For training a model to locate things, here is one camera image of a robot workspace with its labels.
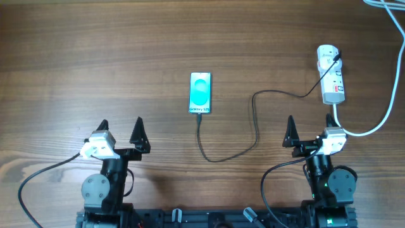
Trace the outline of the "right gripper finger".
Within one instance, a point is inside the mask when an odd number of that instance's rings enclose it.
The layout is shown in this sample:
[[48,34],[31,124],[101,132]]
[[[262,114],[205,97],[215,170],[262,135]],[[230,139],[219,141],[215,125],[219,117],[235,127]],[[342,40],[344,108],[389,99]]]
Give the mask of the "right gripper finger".
[[297,133],[296,124],[292,115],[288,117],[287,130],[282,143],[285,148],[296,147],[299,145],[299,135]]
[[338,127],[339,125],[336,123],[333,115],[330,113],[326,114],[326,127]]

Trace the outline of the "Galaxy S25 smartphone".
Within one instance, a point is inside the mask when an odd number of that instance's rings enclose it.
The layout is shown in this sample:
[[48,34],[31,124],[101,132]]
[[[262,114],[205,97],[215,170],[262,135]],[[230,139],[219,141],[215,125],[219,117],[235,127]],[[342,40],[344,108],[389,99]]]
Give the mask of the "Galaxy S25 smartphone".
[[192,72],[189,86],[189,113],[211,112],[211,73]]

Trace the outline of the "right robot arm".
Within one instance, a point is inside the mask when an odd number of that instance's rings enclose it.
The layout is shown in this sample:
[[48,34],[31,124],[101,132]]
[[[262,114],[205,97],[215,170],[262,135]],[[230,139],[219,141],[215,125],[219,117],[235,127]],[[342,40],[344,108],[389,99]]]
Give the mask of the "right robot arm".
[[305,159],[304,174],[312,200],[301,203],[304,227],[357,227],[354,193],[357,173],[344,165],[332,165],[332,155],[342,151],[347,134],[327,115],[327,127],[313,140],[301,140],[293,116],[288,117],[282,146],[292,148],[292,157]]

